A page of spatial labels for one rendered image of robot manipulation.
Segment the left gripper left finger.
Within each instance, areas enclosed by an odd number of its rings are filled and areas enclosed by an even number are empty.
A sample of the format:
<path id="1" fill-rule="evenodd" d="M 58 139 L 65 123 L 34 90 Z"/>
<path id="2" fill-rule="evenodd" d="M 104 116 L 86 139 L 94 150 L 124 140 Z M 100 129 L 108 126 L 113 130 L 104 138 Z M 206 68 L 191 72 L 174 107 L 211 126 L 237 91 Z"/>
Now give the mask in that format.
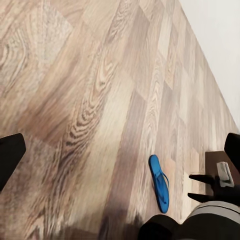
<path id="1" fill-rule="evenodd" d="M 25 153 L 22 133 L 0 138 L 0 193 Z"/>

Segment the sandal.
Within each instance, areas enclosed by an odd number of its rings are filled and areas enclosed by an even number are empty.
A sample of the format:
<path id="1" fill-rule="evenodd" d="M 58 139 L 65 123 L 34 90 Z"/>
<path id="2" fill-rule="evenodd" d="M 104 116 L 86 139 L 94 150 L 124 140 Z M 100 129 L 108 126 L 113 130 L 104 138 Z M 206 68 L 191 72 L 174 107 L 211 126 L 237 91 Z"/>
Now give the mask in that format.
<path id="1" fill-rule="evenodd" d="M 168 212 L 170 202 L 169 188 L 164 179 L 164 173 L 162 172 L 159 159 L 156 154 L 150 156 L 149 167 L 151 169 L 155 183 L 156 197 L 159 209 L 163 214 L 166 214 Z"/>

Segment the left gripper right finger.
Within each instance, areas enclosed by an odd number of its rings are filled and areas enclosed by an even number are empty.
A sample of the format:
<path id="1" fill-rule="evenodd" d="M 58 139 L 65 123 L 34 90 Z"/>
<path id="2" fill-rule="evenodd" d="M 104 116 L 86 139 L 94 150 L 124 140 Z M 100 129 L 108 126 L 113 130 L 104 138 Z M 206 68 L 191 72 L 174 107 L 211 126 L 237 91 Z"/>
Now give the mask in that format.
<path id="1" fill-rule="evenodd" d="M 240 135 L 228 133 L 224 151 L 240 173 Z"/>

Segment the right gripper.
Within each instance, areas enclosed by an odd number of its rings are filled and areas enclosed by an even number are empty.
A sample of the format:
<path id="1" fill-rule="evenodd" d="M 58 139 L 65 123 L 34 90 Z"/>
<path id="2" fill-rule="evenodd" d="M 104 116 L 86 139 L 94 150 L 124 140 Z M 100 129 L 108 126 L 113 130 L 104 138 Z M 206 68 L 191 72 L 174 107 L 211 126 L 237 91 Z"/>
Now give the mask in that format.
<path id="1" fill-rule="evenodd" d="M 209 184 L 213 190 L 213 195 L 188 193 L 187 195 L 190 198 L 202 204 L 209 201 L 222 201 L 235 204 L 240 207 L 240 185 L 235 184 L 234 187 L 220 187 L 220 177 L 218 175 L 213 178 L 212 175 L 191 174 L 189 175 L 189 178 Z"/>

